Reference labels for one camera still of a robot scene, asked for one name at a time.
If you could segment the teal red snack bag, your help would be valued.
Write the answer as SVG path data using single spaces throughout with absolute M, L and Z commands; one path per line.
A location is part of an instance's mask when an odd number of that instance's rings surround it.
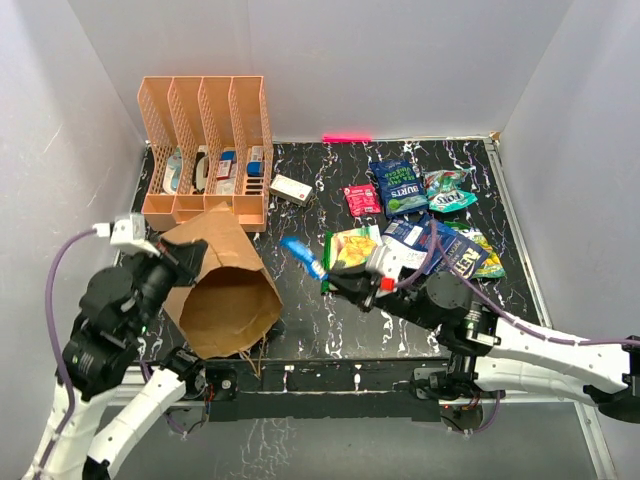
M 474 193 L 461 190 L 460 184 L 470 175 L 470 169 L 437 170 L 424 176 L 428 208 L 437 213 L 462 210 L 477 202 Z

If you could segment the blue Kettle chips bag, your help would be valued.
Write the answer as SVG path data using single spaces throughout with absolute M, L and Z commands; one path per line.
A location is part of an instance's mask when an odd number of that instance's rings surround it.
M 444 223 L 437 221 L 436 227 L 437 238 L 442 245 L 446 258 L 453 264 L 458 273 L 464 278 L 470 279 L 475 270 L 487 258 L 487 253 L 481 246 Z

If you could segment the blue Burts chilli chips bag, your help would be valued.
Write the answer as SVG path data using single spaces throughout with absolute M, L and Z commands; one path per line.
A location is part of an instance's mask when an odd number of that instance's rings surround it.
M 430 220 L 424 215 L 419 221 L 392 220 L 381 235 L 382 244 L 399 257 L 403 266 L 417 270 L 430 247 Z

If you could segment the green white crisps bag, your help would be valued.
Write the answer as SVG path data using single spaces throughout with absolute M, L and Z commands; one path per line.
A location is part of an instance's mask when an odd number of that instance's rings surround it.
M 377 225 L 340 232 L 326 231 L 321 264 L 326 271 L 365 264 L 375 246 L 381 244 Z

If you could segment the black base rail bar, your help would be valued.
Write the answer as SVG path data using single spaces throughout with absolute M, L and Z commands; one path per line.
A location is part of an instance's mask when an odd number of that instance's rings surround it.
M 260 418 L 409 418 L 437 422 L 436 401 L 411 387 L 416 370 L 446 367 L 442 357 L 382 359 L 240 359 L 206 362 L 216 422 Z

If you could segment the brown paper bag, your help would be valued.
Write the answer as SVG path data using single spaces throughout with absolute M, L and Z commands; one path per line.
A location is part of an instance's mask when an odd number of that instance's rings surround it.
M 164 310 L 201 358 L 247 351 L 280 317 L 274 281 L 236 216 L 224 205 L 165 232 L 172 243 L 208 244 L 193 287 L 172 289 Z

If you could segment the red snack packet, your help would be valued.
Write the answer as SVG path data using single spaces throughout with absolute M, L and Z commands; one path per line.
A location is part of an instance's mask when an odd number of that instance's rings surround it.
M 372 184 L 344 187 L 343 193 L 353 217 L 375 215 L 381 212 L 376 188 Z

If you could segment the aluminium frame rail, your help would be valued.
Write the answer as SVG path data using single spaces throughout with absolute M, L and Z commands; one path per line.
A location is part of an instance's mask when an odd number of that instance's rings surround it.
M 186 438 L 155 424 L 122 479 L 610 479 L 569 401 L 489 401 L 409 418 L 210 420 Z

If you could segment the white small cardboard box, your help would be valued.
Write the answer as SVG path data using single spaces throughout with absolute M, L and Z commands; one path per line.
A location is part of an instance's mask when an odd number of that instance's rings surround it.
M 299 181 L 277 174 L 270 185 L 270 193 L 299 206 L 306 206 L 313 188 Z

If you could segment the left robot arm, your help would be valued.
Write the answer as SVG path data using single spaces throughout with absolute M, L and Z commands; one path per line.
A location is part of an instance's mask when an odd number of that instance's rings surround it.
M 206 387 L 204 363 L 174 348 L 105 428 L 104 411 L 138 356 L 138 339 L 176 287 L 195 285 L 208 244 L 135 241 L 118 266 L 95 273 L 79 302 L 68 342 L 53 319 L 53 279 L 45 290 L 47 328 L 57 369 L 54 401 L 28 479 L 112 479 L 153 424 L 183 397 Z

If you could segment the blue white snack bar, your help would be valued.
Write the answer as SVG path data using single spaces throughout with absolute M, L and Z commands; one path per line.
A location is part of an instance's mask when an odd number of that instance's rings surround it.
M 325 281 L 328 278 L 326 270 L 316 258 L 311 249 L 295 237 L 284 237 L 280 245 L 289 251 L 299 261 L 307 273 L 315 280 Z

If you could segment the orange plastic desk organizer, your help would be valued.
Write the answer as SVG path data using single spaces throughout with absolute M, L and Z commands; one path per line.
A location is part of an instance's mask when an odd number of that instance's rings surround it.
M 247 232 L 267 225 L 274 148 L 265 80 L 261 76 L 147 76 L 137 100 L 153 155 L 153 170 L 142 203 L 149 226 L 166 231 L 225 205 Z M 203 194 L 192 193 L 196 153 L 208 148 L 209 170 Z M 262 177 L 247 176 L 252 146 L 264 148 Z M 167 158 L 182 153 L 180 184 L 175 195 L 163 192 Z M 217 180 L 223 151 L 236 154 L 231 177 Z

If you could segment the black white stapler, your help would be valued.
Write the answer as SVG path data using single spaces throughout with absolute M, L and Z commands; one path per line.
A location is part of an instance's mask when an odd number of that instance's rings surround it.
M 192 193 L 203 194 L 207 184 L 209 170 L 208 148 L 201 145 L 198 148 L 192 175 Z

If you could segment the blue white small box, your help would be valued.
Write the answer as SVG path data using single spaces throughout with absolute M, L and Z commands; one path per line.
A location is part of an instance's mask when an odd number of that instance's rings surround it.
M 264 173 L 264 148 L 262 146 L 252 146 L 249 151 L 246 165 L 247 176 L 259 178 Z

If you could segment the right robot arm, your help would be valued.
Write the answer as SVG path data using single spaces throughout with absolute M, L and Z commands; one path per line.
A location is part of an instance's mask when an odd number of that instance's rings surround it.
M 501 313 L 450 272 L 418 286 L 362 267 L 327 276 L 337 295 L 361 311 L 374 308 L 434 329 L 452 354 L 448 370 L 418 383 L 436 399 L 518 390 L 592 405 L 612 419 L 639 421 L 639 339 L 591 340 Z

